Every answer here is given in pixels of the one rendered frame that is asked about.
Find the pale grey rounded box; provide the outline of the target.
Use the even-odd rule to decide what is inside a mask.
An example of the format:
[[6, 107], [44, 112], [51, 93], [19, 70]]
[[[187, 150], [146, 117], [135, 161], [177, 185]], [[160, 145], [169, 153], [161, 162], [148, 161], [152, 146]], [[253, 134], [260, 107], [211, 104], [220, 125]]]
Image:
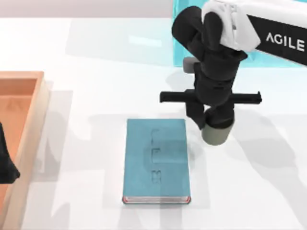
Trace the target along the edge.
[[194, 64], [197, 62], [198, 60], [195, 57], [185, 57], [183, 59], [183, 71], [188, 74], [194, 73]]

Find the grey cup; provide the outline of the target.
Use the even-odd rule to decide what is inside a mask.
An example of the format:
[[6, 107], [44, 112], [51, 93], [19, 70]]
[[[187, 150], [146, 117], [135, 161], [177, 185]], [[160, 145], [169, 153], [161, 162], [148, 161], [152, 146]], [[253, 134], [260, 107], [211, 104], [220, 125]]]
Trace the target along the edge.
[[212, 146], [218, 146], [226, 142], [232, 127], [234, 120], [225, 121], [215, 125], [206, 123], [201, 130], [201, 136], [204, 142]]

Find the shallow salmon-coloured box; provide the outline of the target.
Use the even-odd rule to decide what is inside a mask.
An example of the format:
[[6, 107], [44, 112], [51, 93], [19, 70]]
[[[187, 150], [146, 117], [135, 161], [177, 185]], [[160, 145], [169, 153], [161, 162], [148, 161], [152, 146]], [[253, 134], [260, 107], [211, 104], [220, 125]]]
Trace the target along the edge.
[[49, 95], [42, 71], [0, 71], [0, 123], [21, 174], [0, 185], [0, 225], [15, 226], [22, 218]]

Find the blue book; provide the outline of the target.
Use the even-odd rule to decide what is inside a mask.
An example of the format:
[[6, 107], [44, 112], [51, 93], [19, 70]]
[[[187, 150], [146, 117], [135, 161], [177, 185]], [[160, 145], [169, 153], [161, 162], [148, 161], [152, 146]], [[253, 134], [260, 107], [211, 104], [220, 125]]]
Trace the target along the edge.
[[122, 202], [188, 204], [190, 201], [185, 120], [128, 119]]

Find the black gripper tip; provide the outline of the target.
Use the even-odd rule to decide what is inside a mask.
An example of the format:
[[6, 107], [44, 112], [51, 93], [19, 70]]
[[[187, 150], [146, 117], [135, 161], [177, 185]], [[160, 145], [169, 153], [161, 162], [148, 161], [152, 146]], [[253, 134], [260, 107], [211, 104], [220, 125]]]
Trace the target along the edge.
[[20, 172], [10, 158], [4, 130], [0, 122], [0, 184], [13, 184], [20, 178]]

